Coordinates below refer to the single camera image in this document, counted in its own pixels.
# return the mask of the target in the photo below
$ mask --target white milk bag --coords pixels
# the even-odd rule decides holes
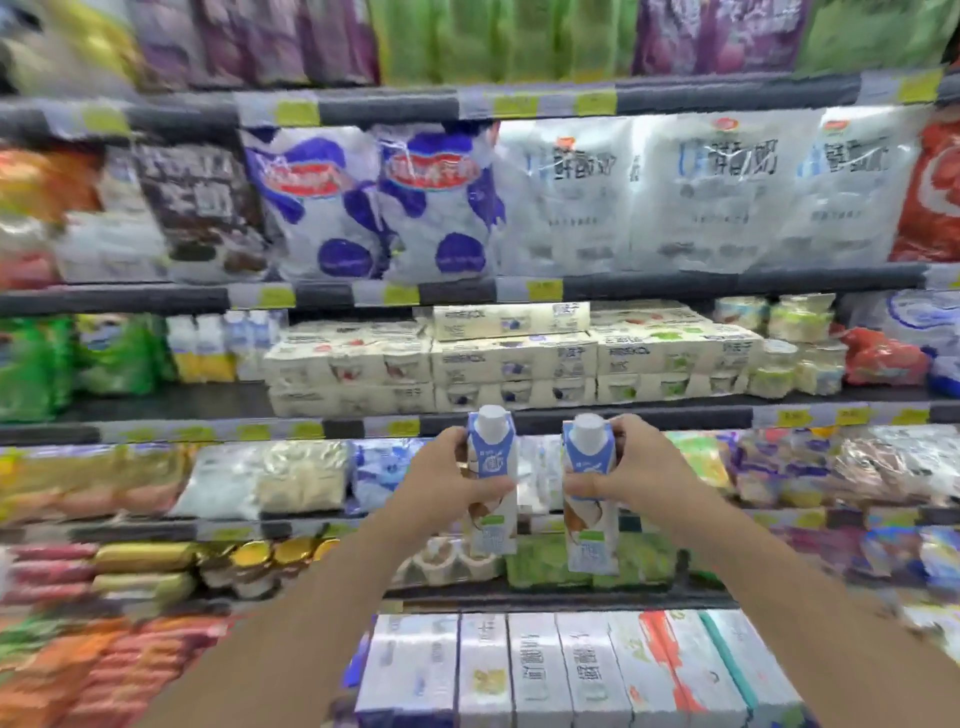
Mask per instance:
[[[356,127],[240,132],[290,281],[375,278],[384,264],[376,145]]]
[[[497,189],[510,202],[505,276],[622,270],[629,260],[633,160],[629,118],[505,121]]]

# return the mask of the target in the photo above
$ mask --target logo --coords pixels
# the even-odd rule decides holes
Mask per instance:
[[[480,177],[480,166],[458,152],[423,155],[407,151],[390,157],[386,167],[389,179],[426,192],[461,187]]]
[[[346,186],[343,170],[328,161],[260,158],[260,177],[269,189],[290,197],[333,197]]]

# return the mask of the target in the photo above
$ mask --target boxed milk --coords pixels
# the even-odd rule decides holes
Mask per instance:
[[[684,691],[660,638],[638,612],[607,612],[613,652],[634,710],[633,728],[687,728]]]
[[[751,728],[803,725],[804,702],[747,616],[710,609],[700,619],[750,709]]]
[[[392,615],[376,621],[355,713],[361,726],[396,716],[452,728],[458,615]]]
[[[573,703],[552,614],[507,616],[516,728],[571,728]]]
[[[643,612],[640,619],[666,649],[687,696],[690,728],[743,728],[747,704],[697,612]]]
[[[573,696],[574,728],[630,728],[633,710],[604,615],[560,612],[557,629]]]
[[[511,728],[514,691],[504,615],[463,615],[460,619],[461,728]]]

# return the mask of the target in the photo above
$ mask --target blue and white carton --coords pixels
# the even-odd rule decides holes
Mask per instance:
[[[478,478],[507,475],[516,482],[516,428],[503,407],[485,404],[467,420],[467,463]],[[464,523],[473,555],[516,553],[516,490],[472,503]]]
[[[599,415],[577,415],[564,423],[564,471],[607,474],[616,466],[610,423]],[[564,495],[566,567],[571,571],[618,574],[618,506],[612,500]]]

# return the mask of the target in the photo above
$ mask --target purple package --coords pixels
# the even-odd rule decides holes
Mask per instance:
[[[240,0],[260,85],[306,84],[300,0]]]
[[[237,0],[195,0],[197,27],[206,48],[206,85],[253,85],[247,24]]]
[[[710,0],[696,73],[791,70],[806,14],[807,0]]]
[[[129,7],[144,85],[177,91],[202,83],[204,54],[189,0],[131,0]]]
[[[376,38],[366,0],[304,0],[309,36],[304,54],[316,58],[310,77],[324,84],[375,85]]]

